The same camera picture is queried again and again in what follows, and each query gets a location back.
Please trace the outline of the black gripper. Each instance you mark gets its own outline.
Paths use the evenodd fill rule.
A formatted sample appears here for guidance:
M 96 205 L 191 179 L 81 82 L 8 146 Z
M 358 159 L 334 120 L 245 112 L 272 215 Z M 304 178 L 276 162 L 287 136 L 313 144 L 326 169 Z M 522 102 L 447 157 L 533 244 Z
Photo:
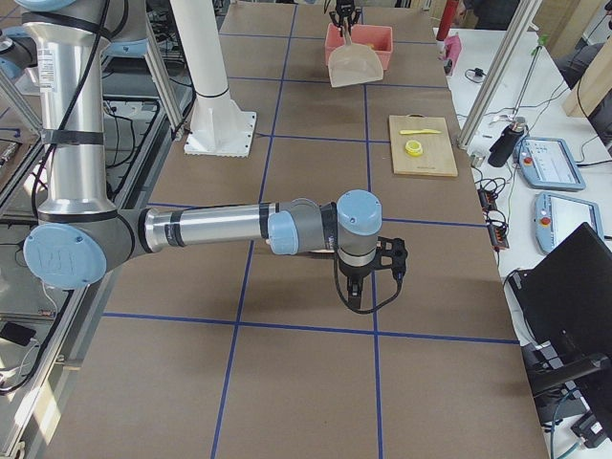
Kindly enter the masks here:
M 339 36 L 344 38 L 344 20 L 347 20 L 347 33 L 352 34 L 353 26 L 361 18 L 361 8 L 354 0 L 337 0 L 332 10 L 332 22 L 337 23 Z
M 408 251 L 402 238 L 379 236 L 373 249 L 365 254 L 353 255 L 338 249 L 339 269 L 350 281 L 347 301 L 350 309 L 358 309 L 362 297 L 363 280 L 375 271 L 390 270 L 396 284 L 401 287 L 407 271 Z

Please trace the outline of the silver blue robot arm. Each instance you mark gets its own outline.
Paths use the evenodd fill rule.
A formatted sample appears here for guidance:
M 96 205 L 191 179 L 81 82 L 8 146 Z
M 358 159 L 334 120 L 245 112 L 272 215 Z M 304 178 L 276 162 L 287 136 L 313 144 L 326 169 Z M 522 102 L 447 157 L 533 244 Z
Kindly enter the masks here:
M 350 190 L 324 206 L 296 199 L 171 212 L 117 208 L 106 188 L 100 56 L 111 44 L 143 37 L 145 5 L 25 1 L 22 9 L 36 44 L 40 134 L 47 148 L 48 196 L 24 246 L 35 276 L 79 289 L 144 253 L 261 238 L 281 255 L 331 251 L 339 298 L 353 312 L 361 310 L 363 281 L 372 272 L 388 270 L 403 282 L 404 241 L 381 236 L 381 202 L 365 190 Z

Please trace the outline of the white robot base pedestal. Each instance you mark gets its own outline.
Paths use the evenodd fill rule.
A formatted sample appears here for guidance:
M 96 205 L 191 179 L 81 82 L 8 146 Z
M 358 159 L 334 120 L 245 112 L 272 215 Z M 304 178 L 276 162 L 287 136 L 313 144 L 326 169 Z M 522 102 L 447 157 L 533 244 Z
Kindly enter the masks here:
M 171 8 L 195 91 L 185 153 L 248 157 L 256 114 L 231 97 L 212 3 L 174 0 Z

